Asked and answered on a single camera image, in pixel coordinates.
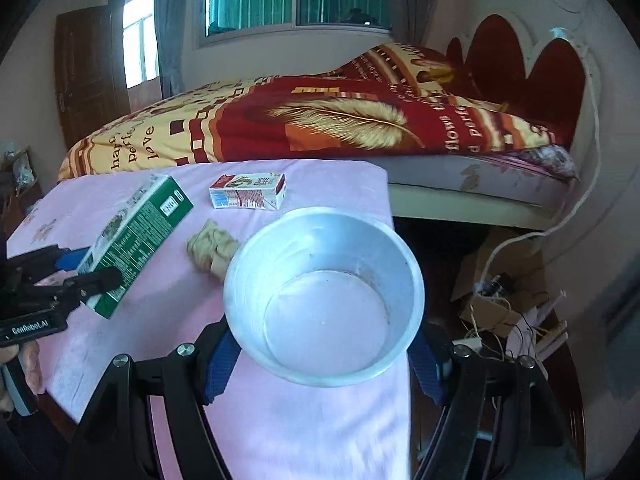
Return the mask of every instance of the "beige cloth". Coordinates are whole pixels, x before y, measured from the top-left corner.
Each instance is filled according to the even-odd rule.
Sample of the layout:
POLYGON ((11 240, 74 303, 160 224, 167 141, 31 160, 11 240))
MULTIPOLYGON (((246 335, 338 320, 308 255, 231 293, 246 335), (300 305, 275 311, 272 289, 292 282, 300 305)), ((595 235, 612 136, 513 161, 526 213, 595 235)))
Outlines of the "beige cloth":
POLYGON ((187 254, 200 270, 224 281, 226 270, 240 244, 229 233, 208 219, 198 234, 187 241, 187 254))

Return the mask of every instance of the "pink tablecloth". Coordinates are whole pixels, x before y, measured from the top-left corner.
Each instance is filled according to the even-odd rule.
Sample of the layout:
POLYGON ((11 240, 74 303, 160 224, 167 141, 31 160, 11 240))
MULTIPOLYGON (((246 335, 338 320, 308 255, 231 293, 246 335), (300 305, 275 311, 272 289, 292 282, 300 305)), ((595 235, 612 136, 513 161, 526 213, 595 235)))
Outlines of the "pink tablecloth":
MULTIPOLYGON (((222 287, 197 272, 185 254, 187 238, 207 218, 240 241, 302 207, 332 206, 392 222, 386 173, 365 162, 269 160, 166 172, 191 199, 193 211, 152 257, 110 320, 81 306, 69 317, 66 332, 40 342, 47 390, 75 420, 114 355, 164 356, 222 316, 222 287), (219 176, 266 171, 286 174, 281 211, 212 208, 207 188, 219 176)), ((59 184, 11 237, 9 255, 49 244, 90 245, 147 177, 140 171, 59 184)), ((180 479, 161 399, 152 405, 164 477, 180 479)), ((399 480, 408 477, 409 405, 406 359, 366 383, 322 389, 281 380, 243 352, 225 393, 206 412, 235 480, 399 480)))

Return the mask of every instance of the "carton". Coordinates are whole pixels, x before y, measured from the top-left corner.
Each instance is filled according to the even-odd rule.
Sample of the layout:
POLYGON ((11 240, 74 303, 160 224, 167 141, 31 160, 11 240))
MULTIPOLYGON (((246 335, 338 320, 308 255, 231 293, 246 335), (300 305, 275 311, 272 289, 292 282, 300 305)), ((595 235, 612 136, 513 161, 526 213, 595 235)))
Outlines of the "carton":
POLYGON ((180 220, 193 208, 170 176, 155 174, 118 211, 78 265, 78 274, 117 267, 122 285, 86 304, 110 318, 142 268, 180 220))
MULTIPOLYGON (((451 300, 458 300, 474 291, 476 282, 480 280, 484 264, 492 251, 503 241, 518 236, 517 233, 502 227, 495 227, 482 246, 462 260, 460 272, 453 288, 451 300)), ((471 322, 473 300, 474 317, 478 328, 490 330, 500 337, 507 337, 513 325, 534 306, 548 301, 548 293, 544 271, 542 252, 536 250, 534 242, 524 240, 503 248, 492 261, 487 280, 497 274, 507 273, 514 280, 514 292, 506 297, 511 304, 511 311, 506 306, 495 304, 484 298, 469 298, 460 314, 461 319, 471 322)))
POLYGON ((286 191, 283 173, 223 175, 209 188, 215 209, 246 207, 277 210, 286 191))

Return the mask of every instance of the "mattress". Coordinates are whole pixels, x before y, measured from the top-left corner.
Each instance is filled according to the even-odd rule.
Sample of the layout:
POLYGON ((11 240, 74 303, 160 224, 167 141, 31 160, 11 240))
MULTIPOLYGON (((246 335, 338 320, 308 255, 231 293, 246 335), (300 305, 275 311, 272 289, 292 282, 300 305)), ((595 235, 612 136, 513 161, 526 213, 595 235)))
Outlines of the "mattress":
POLYGON ((388 173, 390 184, 478 193, 556 210, 570 184, 530 162, 503 155, 363 157, 388 173))

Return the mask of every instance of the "cereal box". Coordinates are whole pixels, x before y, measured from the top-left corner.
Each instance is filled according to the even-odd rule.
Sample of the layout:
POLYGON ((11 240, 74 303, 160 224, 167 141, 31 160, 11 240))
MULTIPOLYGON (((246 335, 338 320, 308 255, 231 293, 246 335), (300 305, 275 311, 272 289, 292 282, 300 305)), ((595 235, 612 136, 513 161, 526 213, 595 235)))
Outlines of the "cereal box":
POLYGON ((109 318, 142 267, 193 208, 170 176, 153 175, 114 216, 78 265, 78 274, 117 267, 122 285, 86 304, 109 318))

